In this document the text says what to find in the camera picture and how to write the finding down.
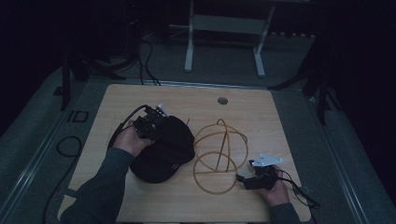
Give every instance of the small device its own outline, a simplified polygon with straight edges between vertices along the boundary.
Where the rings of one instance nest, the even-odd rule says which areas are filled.
[[[272,189],[278,180],[275,167],[272,165],[253,167],[255,177],[244,178],[241,175],[236,175],[236,179],[244,183],[245,189]]]
[[[156,141],[161,138],[161,133],[158,130],[158,127],[167,119],[168,114],[163,109],[163,105],[157,105],[155,109],[151,108],[148,105],[141,105],[139,106],[128,118],[125,119],[123,123],[119,125],[117,130],[113,133],[108,142],[108,146],[112,147],[117,136],[121,133],[124,129],[123,127],[125,124],[132,118],[132,116],[137,113],[140,109],[145,108],[146,116],[138,117],[134,121],[134,127],[136,128],[136,133],[139,138],[149,138],[153,141]]]
[[[161,133],[158,131],[158,127],[168,117],[167,113],[163,109],[163,105],[157,105],[155,109],[150,106],[145,106],[145,117],[138,117],[134,121],[134,127],[139,138],[149,138],[156,141],[161,138]]]

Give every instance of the tabletop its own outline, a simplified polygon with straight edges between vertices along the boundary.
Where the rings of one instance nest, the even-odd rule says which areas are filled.
[[[204,129],[200,132],[205,126],[216,124],[219,119],[243,134],[247,138],[246,144],[240,134],[232,133],[229,135],[230,144],[226,144],[225,149],[230,149],[230,157],[235,166],[240,166],[237,170],[238,174],[251,175],[251,169],[248,162],[244,162],[245,159],[254,160],[260,154],[265,154],[282,158],[283,162],[278,166],[287,171],[293,181],[301,186],[271,92],[231,88],[114,84],[106,90],[69,188],[77,190],[97,173],[106,155],[111,135],[126,117],[141,105],[155,107],[159,104],[162,104],[170,115],[187,123],[196,139],[204,134],[224,130],[224,126],[214,125],[211,127],[212,130]],[[219,151],[222,140],[223,135],[215,134],[200,141],[195,147],[197,156],[209,151]],[[217,160],[218,156],[214,154],[205,157],[207,164]],[[219,166],[224,167],[225,163],[227,160],[221,159]],[[205,169],[194,158],[181,165],[175,175],[160,184],[146,183],[129,171],[118,221],[263,222],[269,220],[268,205],[257,192],[246,190],[239,182],[233,186],[235,172],[196,175],[195,180],[194,167],[195,170]],[[311,218],[309,209],[294,196],[291,185],[287,185],[291,203],[300,220],[309,220]],[[65,195],[59,215],[73,201],[73,198]]]

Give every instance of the dark background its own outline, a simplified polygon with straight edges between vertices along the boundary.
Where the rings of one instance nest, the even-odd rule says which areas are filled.
[[[167,37],[166,24],[188,22],[189,1],[129,3],[129,7],[121,0],[0,3],[0,134],[19,115],[44,79],[61,66],[68,44],[80,46],[93,57],[102,57],[110,52],[122,52],[126,21],[139,20],[139,24],[159,31],[163,38]],[[237,7],[237,1],[222,4],[223,13],[227,13],[227,8]],[[249,13],[260,16],[260,11]],[[270,27],[271,32],[279,34],[316,36],[313,46],[320,50],[308,53],[306,64],[315,67],[323,61],[329,62],[331,87],[394,203],[395,15],[395,3],[385,0],[279,4]],[[136,36],[141,28],[133,28]],[[108,40],[115,37],[121,39],[120,45],[109,46]]]

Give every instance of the white table leg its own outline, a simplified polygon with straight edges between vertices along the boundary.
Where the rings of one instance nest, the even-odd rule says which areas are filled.
[[[187,46],[186,63],[184,64],[184,71],[190,72],[192,70],[192,55],[194,53],[193,43],[193,17],[194,17],[194,1],[190,0],[190,25],[189,25],[189,45]]]
[[[262,34],[260,36],[259,45],[255,48],[253,48],[254,61],[256,62],[257,75],[259,77],[265,77],[264,65],[262,62],[261,53],[262,53],[262,47],[264,46],[265,37],[267,37],[267,34],[268,34],[268,28],[270,27],[271,19],[274,15],[274,10],[275,10],[275,7],[271,7],[270,12],[268,13],[266,23],[264,24],[264,27],[262,28]]]

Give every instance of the black wire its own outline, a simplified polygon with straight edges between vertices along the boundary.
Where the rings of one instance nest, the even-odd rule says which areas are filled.
[[[137,111],[139,111],[142,108],[148,108],[148,105],[141,105],[139,106],[137,109],[134,110],[134,112],[132,112],[126,119],[125,121],[123,121],[119,127],[116,129],[116,131],[113,133],[113,135],[111,135],[110,141],[108,142],[107,148],[113,147],[114,142],[116,141],[116,137],[125,129],[123,129],[123,127],[125,126],[126,122],[128,122],[132,116],[137,113]]]
[[[145,64],[143,64],[142,58],[140,56],[138,56],[138,61],[140,64],[140,82],[142,85],[144,85],[143,71],[145,71],[148,74],[148,76],[151,78],[151,80],[153,81],[154,85],[161,86],[160,81],[154,75],[152,75],[151,72],[149,71],[149,58],[151,57],[153,47],[147,40],[142,39],[142,42],[149,45],[150,51],[149,51],[149,54],[148,54]]]
[[[72,138],[72,139],[76,139],[78,141],[78,153],[75,155],[70,155],[70,154],[66,154],[64,152],[61,151],[60,149],[60,145],[62,142],[64,142],[65,140]],[[74,165],[76,164],[76,161],[78,160],[79,156],[81,155],[81,151],[82,151],[82,143],[81,140],[74,136],[74,135],[70,135],[67,136],[65,138],[63,138],[61,141],[58,142],[58,144],[56,145],[56,150],[58,151],[59,154],[61,154],[64,157],[67,158],[74,158],[73,162],[69,165],[66,173],[64,173],[64,176],[62,176],[61,180],[58,182],[58,184],[56,185],[55,189],[52,191],[52,193],[50,194],[49,198],[47,199],[46,205],[44,207],[44,211],[42,214],[42,223],[45,224],[46,223],[46,216],[47,216],[47,210],[49,208],[50,205],[50,201],[52,200],[53,195],[55,194],[55,192],[59,189],[59,187],[61,186],[61,184],[64,182],[64,180],[66,179],[67,175],[70,173],[70,171],[72,170],[72,168],[74,167]]]
[[[304,205],[308,206],[309,208],[314,208],[314,209],[319,209],[319,208],[320,208],[320,203],[316,202],[316,201],[313,200],[311,197],[309,197],[308,195],[306,195],[306,194],[296,185],[296,183],[294,183],[294,181],[291,179],[291,176],[290,176],[286,171],[283,171],[283,170],[278,170],[278,171],[283,172],[283,173],[285,173],[286,175],[289,176],[289,179],[286,179],[286,178],[283,178],[283,177],[279,177],[278,179],[281,179],[281,180],[284,180],[284,181],[287,181],[287,182],[291,183],[293,189],[299,191],[299,193],[300,193],[304,198],[306,198],[309,202],[311,202],[312,204],[304,203],[304,202],[297,196],[297,193],[296,193],[295,190],[294,190],[294,194],[296,195],[297,199],[298,199],[301,203],[303,203]]]

